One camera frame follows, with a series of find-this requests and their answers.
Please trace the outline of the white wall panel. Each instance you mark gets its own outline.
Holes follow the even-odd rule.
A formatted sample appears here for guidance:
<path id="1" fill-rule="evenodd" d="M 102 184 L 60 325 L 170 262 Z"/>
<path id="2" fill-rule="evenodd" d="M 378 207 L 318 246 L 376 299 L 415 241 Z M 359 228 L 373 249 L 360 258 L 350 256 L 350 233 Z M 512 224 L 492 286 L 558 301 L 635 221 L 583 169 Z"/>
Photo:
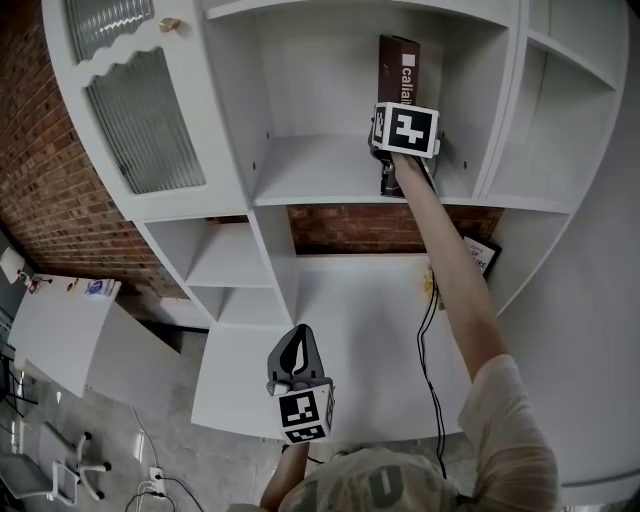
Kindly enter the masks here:
<path id="1" fill-rule="evenodd" d="M 12 247 L 7 247 L 0 257 L 0 268 L 10 284 L 15 283 L 25 265 L 25 259 Z"/>

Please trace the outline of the white side table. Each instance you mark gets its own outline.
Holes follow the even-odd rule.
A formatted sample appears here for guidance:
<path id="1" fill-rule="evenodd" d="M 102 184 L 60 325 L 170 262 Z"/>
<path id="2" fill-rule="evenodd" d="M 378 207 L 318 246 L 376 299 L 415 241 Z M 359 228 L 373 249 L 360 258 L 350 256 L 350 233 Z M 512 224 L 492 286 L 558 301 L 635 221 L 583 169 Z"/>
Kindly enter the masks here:
<path id="1" fill-rule="evenodd" d="M 179 353 L 114 299 L 84 295 L 90 279 L 38 275 L 9 344 L 25 373 L 82 397 L 93 391 L 140 410 L 168 408 Z"/>

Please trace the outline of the black framed picture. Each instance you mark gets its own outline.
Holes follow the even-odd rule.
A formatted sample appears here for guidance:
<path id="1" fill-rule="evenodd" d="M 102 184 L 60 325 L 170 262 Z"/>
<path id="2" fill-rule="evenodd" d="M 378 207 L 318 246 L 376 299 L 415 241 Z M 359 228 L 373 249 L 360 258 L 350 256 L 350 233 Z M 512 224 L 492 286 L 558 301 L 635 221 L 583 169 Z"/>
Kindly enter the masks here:
<path id="1" fill-rule="evenodd" d="M 472 234 L 465 234 L 463 240 L 471 251 L 472 257 L 480 268 L 482 275 L 487 278 L 497 258 L 500 256 L 502 248 L 494 242 Z"/>

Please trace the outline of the small green plant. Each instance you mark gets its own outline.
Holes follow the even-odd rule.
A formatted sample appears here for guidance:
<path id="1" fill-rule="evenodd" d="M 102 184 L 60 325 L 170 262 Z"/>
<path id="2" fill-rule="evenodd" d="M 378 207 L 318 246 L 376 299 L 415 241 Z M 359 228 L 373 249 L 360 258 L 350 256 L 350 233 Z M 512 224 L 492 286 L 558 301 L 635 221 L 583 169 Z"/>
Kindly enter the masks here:
<path id="1" fill-rule="evenodd" d="M 426 300 L 427 303 L 430 304 L 430 308 L 437 311 L 444 311 L 445 306 L 443 303 L 442 295 L 439 292 L 432 268 L 424 273 L 423 283 Z"/>

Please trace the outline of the blue and white booklet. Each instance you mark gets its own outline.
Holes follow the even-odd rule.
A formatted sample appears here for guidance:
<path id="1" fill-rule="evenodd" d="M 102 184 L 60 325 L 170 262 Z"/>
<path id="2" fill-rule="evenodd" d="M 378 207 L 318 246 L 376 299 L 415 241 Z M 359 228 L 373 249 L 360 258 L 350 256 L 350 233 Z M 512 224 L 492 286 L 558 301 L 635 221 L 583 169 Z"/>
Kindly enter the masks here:
<path id="1" fill-rule="evenodd" d="M 88 280 L 84 295 L 87 297 L 114 299 L 121 287 L 121 282 L 115 279 Z"/>

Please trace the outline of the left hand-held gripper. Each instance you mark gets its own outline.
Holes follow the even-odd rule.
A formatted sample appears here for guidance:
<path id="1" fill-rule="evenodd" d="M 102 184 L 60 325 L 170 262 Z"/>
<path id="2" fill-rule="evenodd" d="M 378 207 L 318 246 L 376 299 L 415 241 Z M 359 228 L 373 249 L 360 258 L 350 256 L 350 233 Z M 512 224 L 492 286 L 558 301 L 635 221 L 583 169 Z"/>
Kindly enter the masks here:
<path id="1" fill-rule="evenodd" d="M 299 349 L 302 362 L 297 364 Z M 288 331 L 268 356 L 269 376 L 291 376 L 294 370 L 296 376 L 316 379 L 278 380 L 267 384 L 277 405 L 283 438 L 290 445 L 326 439 L 332 428 L 334 385 L 330 378 L 324 377 L 314 333 L 306 324 Z"/>

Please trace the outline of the brown book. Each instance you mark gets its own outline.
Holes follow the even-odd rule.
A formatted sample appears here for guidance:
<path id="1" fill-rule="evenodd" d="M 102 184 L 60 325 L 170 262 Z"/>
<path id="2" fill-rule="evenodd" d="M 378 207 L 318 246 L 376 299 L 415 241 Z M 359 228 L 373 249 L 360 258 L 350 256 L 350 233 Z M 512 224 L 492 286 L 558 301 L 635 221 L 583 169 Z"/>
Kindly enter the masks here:
<path id="1" fill-rule="evenodd" d="M 421 47 L 396 35 L 379 37 L 378 101 L 415 106 Z"/>

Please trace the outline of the ribbed glass cabinet door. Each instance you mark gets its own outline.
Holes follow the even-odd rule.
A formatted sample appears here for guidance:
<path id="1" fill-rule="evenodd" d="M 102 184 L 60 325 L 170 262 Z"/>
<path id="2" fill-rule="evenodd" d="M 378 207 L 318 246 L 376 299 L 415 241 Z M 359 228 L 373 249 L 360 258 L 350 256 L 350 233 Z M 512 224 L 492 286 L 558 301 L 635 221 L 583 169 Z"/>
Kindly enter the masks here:
<path id="1" fill-rule="evenodd" d="M 41 0 L 60 92 L 123 216 L 237 215 L 248 194 L 206 47 L 201 0 Z M 162 33 L 165 17 L 181 20 Z"/>

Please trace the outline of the white desk with hutch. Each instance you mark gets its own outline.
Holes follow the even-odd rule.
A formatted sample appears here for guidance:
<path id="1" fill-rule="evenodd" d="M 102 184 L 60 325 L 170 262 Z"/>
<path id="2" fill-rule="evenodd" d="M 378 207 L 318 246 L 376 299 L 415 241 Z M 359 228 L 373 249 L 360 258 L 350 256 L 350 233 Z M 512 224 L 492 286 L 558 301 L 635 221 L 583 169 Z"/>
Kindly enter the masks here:
<path id="1" fill-rule="evenodd" d="M 430 162 L 448 205 L 496 207 L 488 276 L 506 307 L 582 202 L 616 121 L 629 50 L 626 0 L 201 0 L 206 47 L 248 194 L 237 215 L 132 221 L 211 326 L 192 419 L 275 437 L 266 359 L 309 325 L 334 380 L 335 442 L 454 430 L 469 387 L 446 317 L 426 312 L 427 257 L 365 255 L 331 221 L 306 256 L 293 206 L 396 206 L 367 138 L 379 37 L 418 42 L 417 103 L 439 112 Z"/>

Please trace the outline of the person's right forearm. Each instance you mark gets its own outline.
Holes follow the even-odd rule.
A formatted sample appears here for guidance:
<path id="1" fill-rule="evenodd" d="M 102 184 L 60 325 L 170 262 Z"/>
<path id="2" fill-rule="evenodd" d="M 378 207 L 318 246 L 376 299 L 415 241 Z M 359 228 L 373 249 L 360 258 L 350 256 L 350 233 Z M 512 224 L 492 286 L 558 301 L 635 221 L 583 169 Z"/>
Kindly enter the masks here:
<path id="1" fill-rule="evenodd" d="M 415 161 L 392 155 L 395 174 L 429 255 L 436 282 L 471 379 L 507 353 L 486 282 L 468 246 Z"/>

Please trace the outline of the person's beige printed shirt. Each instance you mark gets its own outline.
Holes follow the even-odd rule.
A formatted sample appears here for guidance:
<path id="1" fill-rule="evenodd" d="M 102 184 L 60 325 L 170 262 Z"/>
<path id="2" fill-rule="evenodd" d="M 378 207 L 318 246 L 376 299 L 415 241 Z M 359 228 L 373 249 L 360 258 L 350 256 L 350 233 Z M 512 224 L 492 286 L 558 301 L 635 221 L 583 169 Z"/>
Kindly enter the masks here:
<path id="1" fill-rule="evenodd" d="M 500 355 L 478 372 L 459 415 L 476 461 L 463 494 L 423 456 L 363 448 L 312 472 L 278 512 L 556 512 L 556 458 L 518 368 Z"/>

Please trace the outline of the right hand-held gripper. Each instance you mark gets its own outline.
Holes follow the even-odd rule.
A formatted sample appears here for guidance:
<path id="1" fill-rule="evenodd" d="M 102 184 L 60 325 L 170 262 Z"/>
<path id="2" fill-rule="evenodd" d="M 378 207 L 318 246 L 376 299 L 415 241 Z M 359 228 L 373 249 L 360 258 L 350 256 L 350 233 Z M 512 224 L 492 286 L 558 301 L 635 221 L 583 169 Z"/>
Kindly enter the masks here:
<path id="1" fill-rule="evenodd" d="M 439 112 L 396 102 L 379 102 L 374 107 L 368 145 L 371 156 L 382 164 L 380 193 L 403 196 L 396 178 L 392 154 L 413 160 L 433 190 L 435 182 L 428 161 L 437 157 Z"/>

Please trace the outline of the person's left forearm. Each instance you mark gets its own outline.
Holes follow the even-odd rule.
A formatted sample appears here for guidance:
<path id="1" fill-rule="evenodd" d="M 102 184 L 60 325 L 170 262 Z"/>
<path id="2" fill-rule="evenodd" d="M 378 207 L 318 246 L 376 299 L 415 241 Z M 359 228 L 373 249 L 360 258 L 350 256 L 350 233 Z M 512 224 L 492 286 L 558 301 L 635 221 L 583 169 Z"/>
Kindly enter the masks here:
<path id="1" fill-rule="evenodd" d="M 260 499 L 259 506 L 277 512 L 284 498 L 305 478 L 310 443 L 288 445 Z"/>

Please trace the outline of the white office chair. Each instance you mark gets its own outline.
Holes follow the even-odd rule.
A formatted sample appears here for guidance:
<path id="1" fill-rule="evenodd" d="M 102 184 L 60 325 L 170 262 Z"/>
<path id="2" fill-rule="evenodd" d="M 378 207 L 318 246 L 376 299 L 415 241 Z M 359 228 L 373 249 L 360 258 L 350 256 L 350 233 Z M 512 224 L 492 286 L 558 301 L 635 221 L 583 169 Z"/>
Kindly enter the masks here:
<path id="1" fill-rule="evenodd" d="M 85 431 L 72 443 L 48 422 L 35 429 L 20 420 L 17 451 L 0 454 L 0 483 L 17 500 L 44 496 L 74 507 L 83 488 L 94 501 L 103 501 L 104 492 L 88 475 L 109 472 L 112 465 L 88 461 L 91 440 L 92 434 Z"/>

